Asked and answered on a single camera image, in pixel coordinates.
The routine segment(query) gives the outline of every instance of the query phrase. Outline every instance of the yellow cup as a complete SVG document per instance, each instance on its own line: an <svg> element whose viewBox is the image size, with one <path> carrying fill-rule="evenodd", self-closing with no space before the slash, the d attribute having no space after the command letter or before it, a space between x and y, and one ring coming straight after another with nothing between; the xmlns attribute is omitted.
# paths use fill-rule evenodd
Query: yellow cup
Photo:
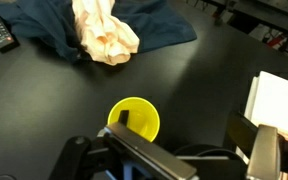
<svg viewBox="0 0 288 180"><path fill-rule="evenodd" d="M129 129L150 142L154 141L160 129L160 118L150 102L139 97L122 99L111 109L107 124L117 122L122 110L129 110Z"/></svg>

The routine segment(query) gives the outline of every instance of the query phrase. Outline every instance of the blue towel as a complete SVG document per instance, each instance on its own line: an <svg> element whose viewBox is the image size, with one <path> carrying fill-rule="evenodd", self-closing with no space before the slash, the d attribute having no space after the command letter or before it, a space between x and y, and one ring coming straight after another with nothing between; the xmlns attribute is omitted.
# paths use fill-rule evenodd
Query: blue towel
<svg viewBox="0 0 288 180"><path fill-rule="evenodd" d="M139 53L196 39L192 26L166 0L116 0L112 15L140 38ZM0 16L13 34L38 37L68 61L78 60L80 43L71 0L17 0L0 4Z"/></svg>

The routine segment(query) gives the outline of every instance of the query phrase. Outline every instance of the yellow plastic cup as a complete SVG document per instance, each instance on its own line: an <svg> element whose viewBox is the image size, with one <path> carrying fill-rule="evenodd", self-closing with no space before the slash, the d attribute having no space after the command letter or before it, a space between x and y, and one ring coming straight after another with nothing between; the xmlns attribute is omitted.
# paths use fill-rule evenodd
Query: yellow plastic cup
<svg viewBox="0 0 288 180"><path fill-rule="evenodd" d="M160 129L160 117L155 107L147 100L139 97L122 99L111 109L107 124L117 122L122 110L129 110L127 127L153 142Z"/></svg>

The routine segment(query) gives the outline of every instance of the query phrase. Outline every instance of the black table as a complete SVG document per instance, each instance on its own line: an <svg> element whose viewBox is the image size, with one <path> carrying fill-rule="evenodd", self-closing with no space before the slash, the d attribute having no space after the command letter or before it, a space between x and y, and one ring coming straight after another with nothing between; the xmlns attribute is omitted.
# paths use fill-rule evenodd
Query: black table
<svg viewBox="0 0 288 180"><path fill-rule="evenodd" d="M203 0L217 7L224 8L227 0ZM257 0L239 0L234 14L248 16L264 25L288 34L288 14L264 5Z"/></svg>
<svg viewBox="0 0 288 180"><path fill-rule="evenodd" d="M72 66L35 41L0 54L0 174L44 180L66 140L95 138L120 99L140 96L161 119L158 143L221 146L227 115L243 109L260 70L288 79L288 58L245 34L215 26L184 2L173 7L198 40L138 54L126 64Z"/></svg>

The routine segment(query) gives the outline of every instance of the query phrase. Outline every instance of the crumpled white fabric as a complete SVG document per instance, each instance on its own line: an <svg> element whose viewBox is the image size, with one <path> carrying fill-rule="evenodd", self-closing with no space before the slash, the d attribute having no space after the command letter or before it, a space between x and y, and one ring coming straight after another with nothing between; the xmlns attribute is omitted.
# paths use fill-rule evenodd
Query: crumpled white fabric
<svg viewBox="0 0 288 180"><path fill-rule="evenodd" d="M72 0L76 31L94 61L125 63L140 43L133 30L111 15L115 0Z"/></svg>

